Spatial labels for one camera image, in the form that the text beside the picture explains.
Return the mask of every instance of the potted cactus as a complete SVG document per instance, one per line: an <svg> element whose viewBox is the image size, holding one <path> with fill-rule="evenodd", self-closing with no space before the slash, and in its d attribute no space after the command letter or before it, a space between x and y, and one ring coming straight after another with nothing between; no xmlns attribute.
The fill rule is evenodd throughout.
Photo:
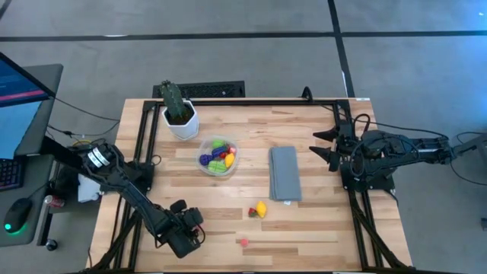
<svg viewBox="0 0 487 274"><path fill-rule="evenodd" d="M162 112L169 130L179 139L186 141L198 135L199 120L193 104L183 100L181 90L170 81L163 81L159 93L164 98L166 108Z"/></svg>

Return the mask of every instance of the small red object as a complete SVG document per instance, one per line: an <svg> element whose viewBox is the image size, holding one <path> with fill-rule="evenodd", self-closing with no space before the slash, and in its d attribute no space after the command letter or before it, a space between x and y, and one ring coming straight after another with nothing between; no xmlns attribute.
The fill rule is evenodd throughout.
<svg viewBox="0 0 487 274"><path fill-rule="evenodd" d="M240 245L241 245L242 247L247 247L247 246L249 245L249 240L247 240L247 239L245 239L245 238L244 238L244 239L242 239L242 240L240 240Z"/></svg>
<svg viewBox="0 0 487 274"><path fill-rule="evenodd" d="M256 216L257 216L257 210L250 208L249 217L256 217Z"/></svg>

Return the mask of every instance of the green toy fruit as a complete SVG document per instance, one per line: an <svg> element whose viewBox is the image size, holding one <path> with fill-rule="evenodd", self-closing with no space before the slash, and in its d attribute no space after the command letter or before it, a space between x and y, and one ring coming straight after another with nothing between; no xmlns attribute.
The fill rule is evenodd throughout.
<svg viewBox="0 0 487 274"><path fill-rule="evenodd" d="M227 171L227 167L225 167L224 162L210 161L208 164L208 170L216 173L224 173L225 171Z"/></svg>
<svg viewBox="0 0 487 274"><path fill-rule="evenodd" d="M223 140L214 140L212 143L213 148L219 148L225 146L225 142Z"/></svg>

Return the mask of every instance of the cactus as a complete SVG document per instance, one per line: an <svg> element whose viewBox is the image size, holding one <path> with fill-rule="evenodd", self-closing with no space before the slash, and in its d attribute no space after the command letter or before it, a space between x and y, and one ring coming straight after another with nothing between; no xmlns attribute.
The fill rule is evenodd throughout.
<svg viewBox="0 0 487 274"><path fill-rule="evenodd" d="M159 86L159 93L164 98L164 104L169 113L168 120L177 125L186 124L192 114L184 105L181 90L176 84L166 80Z"/></svg>

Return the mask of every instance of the computer mouse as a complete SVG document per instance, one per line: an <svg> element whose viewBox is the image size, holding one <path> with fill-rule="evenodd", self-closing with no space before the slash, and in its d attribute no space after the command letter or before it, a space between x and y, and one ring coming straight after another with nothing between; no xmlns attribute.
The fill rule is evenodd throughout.
<svg viewBox="0 0 487 274"><path fill-rule="evenodd" d="M25 224L27 216L32 209L32 201L28 198L20 198L15 201L5 214L3 227L8 233L19 231Z"/></svg>

